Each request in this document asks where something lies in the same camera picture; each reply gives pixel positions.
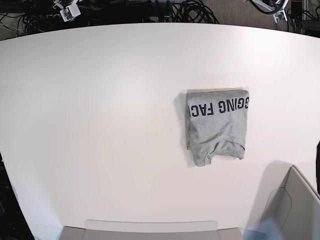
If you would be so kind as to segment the blue translucent object corner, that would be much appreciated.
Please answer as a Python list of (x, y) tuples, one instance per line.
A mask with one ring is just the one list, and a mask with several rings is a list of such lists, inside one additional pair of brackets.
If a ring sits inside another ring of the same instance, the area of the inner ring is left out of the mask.
[(279, 240), (280, 228), (274, 216), (267, 216), (257, 225), (241, 231), (243, 240)]

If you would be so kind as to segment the grey tray bottom edge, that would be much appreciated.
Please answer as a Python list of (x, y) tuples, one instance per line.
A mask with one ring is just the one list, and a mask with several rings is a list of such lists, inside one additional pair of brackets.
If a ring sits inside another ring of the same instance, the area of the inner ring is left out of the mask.
[(239, 228), (218, 230), (218, 223), (121, 222), (88, 219), (84, 228), (64, 226), (61, 240), (242, 240)]

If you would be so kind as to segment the grey T-shirt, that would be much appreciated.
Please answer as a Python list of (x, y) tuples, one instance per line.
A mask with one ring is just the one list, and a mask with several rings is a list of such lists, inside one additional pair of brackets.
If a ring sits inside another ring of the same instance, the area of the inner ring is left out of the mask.
[(194, 164), (211, 164), (215, 156), (245, 156), (249, 92), (189, 90), (185, 97), (186, 147)]

